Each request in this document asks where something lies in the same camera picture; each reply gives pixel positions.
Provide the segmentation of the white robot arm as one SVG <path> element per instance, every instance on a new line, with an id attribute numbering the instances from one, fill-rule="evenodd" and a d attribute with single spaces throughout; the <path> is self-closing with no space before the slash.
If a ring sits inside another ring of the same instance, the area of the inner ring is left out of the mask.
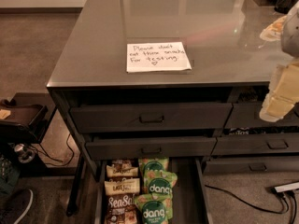
<path id="1" fill-rule="evenodd" d="M 260 119 L 283 119 L 299 102 L 299 2 L 287 15 L 268 25 L 260 34 L 264 41 L 279 41 L 283 52 L 292 56 L 286 66 L 278 65 L 271 76 L 269 92 L 259 113 Z"/>

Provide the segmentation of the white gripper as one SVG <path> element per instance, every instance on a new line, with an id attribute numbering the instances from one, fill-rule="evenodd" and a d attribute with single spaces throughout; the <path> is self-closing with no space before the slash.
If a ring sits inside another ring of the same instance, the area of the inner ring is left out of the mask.
<path id="1" fill-rule="evenodd" d="M 276 67 L 270 79 L 269 90 L 281 100 L 267 94 L 259 117 L 267 122 L 277 122 L 284 119 L 294 108 L 294 104 L 299 102 L 299 59 L 292 59 L 287 65 L 279 64 Z"/>

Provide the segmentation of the black robot base tray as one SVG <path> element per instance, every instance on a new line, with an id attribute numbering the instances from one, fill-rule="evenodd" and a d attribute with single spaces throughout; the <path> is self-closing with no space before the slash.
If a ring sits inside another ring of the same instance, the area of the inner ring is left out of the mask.
<path id="1" fill-rule="evenodd" d="M 0 138 L 8 142 L 34 143 L 42 130 L 48 108 L 45 105 L 17 105 L 14 100 L 0 103 Z"/>

